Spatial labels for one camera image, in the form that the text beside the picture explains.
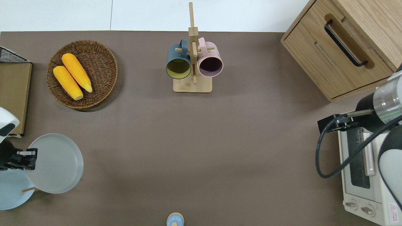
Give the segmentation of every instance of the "warning label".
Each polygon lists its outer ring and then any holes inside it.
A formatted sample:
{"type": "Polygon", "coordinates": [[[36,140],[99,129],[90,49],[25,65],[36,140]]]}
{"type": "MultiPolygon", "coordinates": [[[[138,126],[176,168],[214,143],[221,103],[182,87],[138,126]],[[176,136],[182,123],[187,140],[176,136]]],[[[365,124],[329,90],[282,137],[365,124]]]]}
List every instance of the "warning label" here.
{"type": "Polygon", "coordinates": [[[390,219],[392,223],[398,223],[398,207],[396,203],[390,203],[390,219]]]}

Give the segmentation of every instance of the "oven knob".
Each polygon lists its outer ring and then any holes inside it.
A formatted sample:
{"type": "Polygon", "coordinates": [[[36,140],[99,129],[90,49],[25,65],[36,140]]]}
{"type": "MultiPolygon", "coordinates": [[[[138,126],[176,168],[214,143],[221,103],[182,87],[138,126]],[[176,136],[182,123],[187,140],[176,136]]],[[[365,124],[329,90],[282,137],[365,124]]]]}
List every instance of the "oven knob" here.
{"type": "Polygon", "coordinates": [[[351,207],[352,209],[357,210],[357,202],[356,202],[356,200],[354,200],[354,199],[351,199],[349,202],[343,201],[343,205],[349,206],[349,207],[351,207]]]}
{"type": "Polygon", "coordinates": [[[367,213],[368,215],[370,215],[371,217],[375,216],[374,207],[372,205],[367,205],[366,207],[362,207],[361,210],[363,212],[367,213]]]}

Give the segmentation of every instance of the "brown tabletop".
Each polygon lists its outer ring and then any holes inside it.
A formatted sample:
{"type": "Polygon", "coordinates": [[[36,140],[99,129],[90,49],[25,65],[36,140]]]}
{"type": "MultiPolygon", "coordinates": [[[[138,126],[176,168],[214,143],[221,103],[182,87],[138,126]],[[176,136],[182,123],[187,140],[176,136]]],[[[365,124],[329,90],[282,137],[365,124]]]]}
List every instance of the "brown tabletop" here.
{"type": "MultiPolygon", "coordinates": [[[[170,45],[187,32],[2,32],[0,45],[33,62],[21,149],[37,137],[70,137],[84,173],[62,194],[35,192],[1,211],[0,225],[375,225],[344,210],[340,176],[321,179],[316,121],[352,111],[368,93],[329,103],[281,45],[283,33],[200,32],[224,62],[209,94],[175,93],[165,72],[170,45]],[[92,39],[119,65],[117,85],[97,108],[62,106],[46,68],[65,44],[92,39]]],[[[322,167],[339,164],[336,134],[322,167]]]]}

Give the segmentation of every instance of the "wicker basket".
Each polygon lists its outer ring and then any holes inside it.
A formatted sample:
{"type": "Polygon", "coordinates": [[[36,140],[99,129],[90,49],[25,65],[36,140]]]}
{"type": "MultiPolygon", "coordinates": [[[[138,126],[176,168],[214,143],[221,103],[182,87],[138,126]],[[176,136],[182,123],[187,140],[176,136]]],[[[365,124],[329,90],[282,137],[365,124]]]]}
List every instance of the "wicker basket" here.
{"type": "Polygon", "coordinates": [[[113,53],[97,41],[80,40],[71,42],[57,51],[47,65],[46,83],[51,95],[60,104],[73,109],[86,109],[105,100],[112,92],[117,81],[117,61],[113,53]],[[62,88],[53,75],[53,68],[63,65],[62,55],[74,54],[89,79],[93,92],[89,93],[81,88],[84,97],[73,100],[62,88]]]}

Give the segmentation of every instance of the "corn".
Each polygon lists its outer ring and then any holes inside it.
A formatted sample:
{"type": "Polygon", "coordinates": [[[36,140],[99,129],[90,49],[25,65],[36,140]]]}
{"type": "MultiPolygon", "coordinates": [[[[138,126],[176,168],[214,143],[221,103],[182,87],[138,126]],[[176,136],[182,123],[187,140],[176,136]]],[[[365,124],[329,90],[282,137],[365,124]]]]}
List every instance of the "corn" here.
{"type": "Polygon", "coordinates": [[[64,66],[57,66],[53,68],[53,74],[62,85],[63,89],[74,99],[80,100],[84,97],[81,89],[78,87],[77,83],[74,81],[71,74],[68,72],[67,68],[64,66]]]}
{"type": "Polygon", "coordinates": [[[88,92],[92,92],[91,81],[78,59],[71,53],[62,56],[63,64],[77,81],[77,83],[88,92]]]}

